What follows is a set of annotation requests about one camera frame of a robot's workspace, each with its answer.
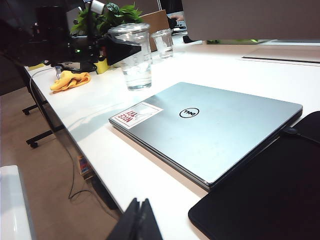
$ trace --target white desk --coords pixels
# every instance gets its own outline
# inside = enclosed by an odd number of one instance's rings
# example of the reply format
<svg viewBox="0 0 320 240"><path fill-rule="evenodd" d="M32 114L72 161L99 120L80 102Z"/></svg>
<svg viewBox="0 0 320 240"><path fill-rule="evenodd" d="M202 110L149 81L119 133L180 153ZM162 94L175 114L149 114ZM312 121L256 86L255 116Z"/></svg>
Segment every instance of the white desk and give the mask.
<svg viewBox="0 0 320 240"><path fill-rule="evenodd" d="M177 82L296 102L303 105L302 116L320 110L320 67L240 59L258 48L276 46L176 46L173 58L154 58L152 87L143 91L128 91L120 68L57 94L50 91L54 69L34 81L121 210L135 197L149 198L165 240L207 239L188 219L188 210L207 193L115 130L108 118Z"/></svg>

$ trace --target caster wheel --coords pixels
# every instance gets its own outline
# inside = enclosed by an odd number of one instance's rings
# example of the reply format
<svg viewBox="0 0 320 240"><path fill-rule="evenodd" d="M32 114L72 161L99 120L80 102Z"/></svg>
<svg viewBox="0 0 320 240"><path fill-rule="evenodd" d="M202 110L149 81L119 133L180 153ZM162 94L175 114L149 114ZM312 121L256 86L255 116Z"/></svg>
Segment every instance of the caster wheel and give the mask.
<svg viewBox="0 0 320 240"><path fill-rule="evenodd" d="M38 143L37 142L33 142L30 144L30 147L32 147L33 149L38 147Z"/></svg>

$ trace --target black laptop sleeve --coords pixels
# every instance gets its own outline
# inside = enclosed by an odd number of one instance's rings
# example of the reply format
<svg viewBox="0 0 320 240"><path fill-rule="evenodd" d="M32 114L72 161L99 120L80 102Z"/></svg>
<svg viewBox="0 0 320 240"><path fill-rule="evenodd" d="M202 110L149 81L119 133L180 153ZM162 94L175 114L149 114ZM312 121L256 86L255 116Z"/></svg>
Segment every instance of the black laptop sleeve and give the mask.
<svg viewBox="0 0 320 240"><path fill-rule="evenodd" d="M320 239L320 111L293 130L189 210L208 238Z"/></svg>

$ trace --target plastic cup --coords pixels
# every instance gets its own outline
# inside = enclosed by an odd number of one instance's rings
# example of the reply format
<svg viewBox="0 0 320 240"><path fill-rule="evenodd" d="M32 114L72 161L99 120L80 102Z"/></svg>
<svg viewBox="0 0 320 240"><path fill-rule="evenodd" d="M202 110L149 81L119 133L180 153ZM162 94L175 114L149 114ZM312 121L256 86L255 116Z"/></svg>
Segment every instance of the plastic cup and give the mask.
<svg viewBox="0 0 320 240"><path fill-rule="evenodd" d="M159 56L162 59L172 57L174 55L171 34L172 30L170 28L156 31L151 34L151 37L153 38L156 48L159 52Z"/></svg>
<svg viewBox="0 0 320 240"><path fill-rule="evenodd" d="M128 23L110 28L108 34L113 38L130 41L141 46L141 51L120 62L125 83L130 91L151 87L151 50L147 23Z"/></svg>

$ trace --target closed laptop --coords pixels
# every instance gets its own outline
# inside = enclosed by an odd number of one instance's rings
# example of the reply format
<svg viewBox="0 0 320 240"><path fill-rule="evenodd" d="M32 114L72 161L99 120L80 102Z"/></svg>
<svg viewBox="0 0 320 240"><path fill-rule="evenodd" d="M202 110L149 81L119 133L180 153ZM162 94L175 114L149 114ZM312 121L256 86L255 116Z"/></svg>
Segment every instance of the closed laptop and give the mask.
<svg viewBox="0 0 320 240"><path fill-rule="evenodd" d="M301 114L300 104L180 82L109 121L209 191Z"/></svg>

